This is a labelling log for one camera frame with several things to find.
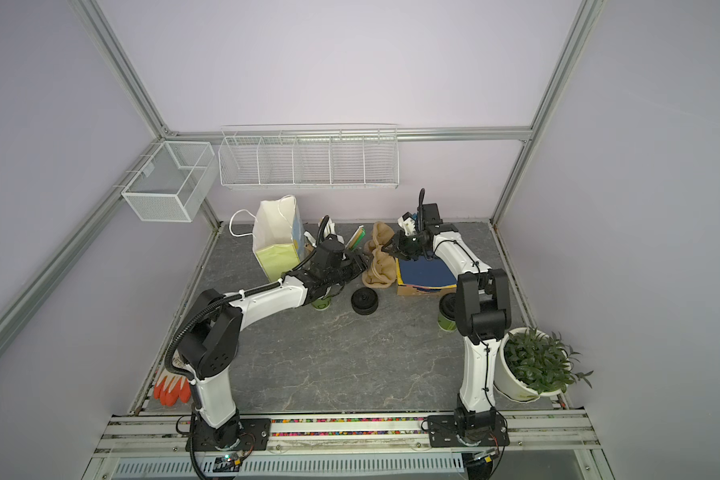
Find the brown pulp cup carrier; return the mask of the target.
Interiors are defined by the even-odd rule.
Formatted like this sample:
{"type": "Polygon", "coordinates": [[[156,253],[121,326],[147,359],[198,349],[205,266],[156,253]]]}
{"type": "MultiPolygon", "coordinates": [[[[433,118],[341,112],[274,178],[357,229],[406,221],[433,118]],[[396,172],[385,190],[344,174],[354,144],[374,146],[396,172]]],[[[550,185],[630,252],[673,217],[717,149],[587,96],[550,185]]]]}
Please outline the brown pulp cup carrier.
{"type": "Polygon", "coordinates": [[[397,282],[396,259],[383,251],[394,235],[394,229],[384,222],[373,225],[371,238],[363,246],[363,252],[370,256],[369,266],[362,274],[362,282],[366,287],[385,289],[397,282]]]}

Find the green paper coffee cup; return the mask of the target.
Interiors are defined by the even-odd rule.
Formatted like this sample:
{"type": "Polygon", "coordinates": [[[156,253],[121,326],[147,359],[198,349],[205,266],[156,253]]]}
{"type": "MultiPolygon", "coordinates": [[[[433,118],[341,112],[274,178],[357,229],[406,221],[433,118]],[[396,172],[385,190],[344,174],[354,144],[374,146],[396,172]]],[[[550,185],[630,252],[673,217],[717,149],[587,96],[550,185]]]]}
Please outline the green paper coffee cup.
{"type": "Polygon", "coordinates": [[[443,295],[438,303],[438,326],[441,330],[451,332],[457,329],[455,321],[456,294],[443,295]]]}

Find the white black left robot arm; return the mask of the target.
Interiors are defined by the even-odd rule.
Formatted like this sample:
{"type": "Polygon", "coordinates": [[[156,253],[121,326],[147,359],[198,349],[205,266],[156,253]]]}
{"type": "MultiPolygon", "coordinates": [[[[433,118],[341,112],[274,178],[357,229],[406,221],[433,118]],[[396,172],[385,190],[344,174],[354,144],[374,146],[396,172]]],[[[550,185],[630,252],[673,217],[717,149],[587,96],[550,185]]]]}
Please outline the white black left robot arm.
{"type": "Polygon", "coordinates": [[[334,294],[368,267],[368,255],[350,248],[321,220],[313,250],[278,279],[248,290],[204,291],[168,344],[163,367],[189,385],[194,418],[211,434],[211,445],[228,450],[240,443],[240,413],[229,369],[240,333],[257,321],[334,294]]]}

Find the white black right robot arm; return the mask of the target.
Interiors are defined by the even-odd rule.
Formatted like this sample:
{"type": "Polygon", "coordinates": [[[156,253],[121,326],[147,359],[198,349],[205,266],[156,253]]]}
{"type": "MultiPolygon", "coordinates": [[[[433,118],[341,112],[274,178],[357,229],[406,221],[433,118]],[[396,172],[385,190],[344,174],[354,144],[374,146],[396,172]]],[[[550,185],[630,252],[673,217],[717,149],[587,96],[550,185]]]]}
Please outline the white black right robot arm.
{"type": "Polygon", "coordinates": [[[496,407],[494,377],[501,342],[511,326],[507,273],[492,268],[466,245],[435,203],[418,195],[417,209],[399,218],[399,231],[382,250],[399,260],[441,260],[456,280],[454,322],[463,337],[465,366],[448,432],[466,446],[508,444],[505,418],[496,407]]]}

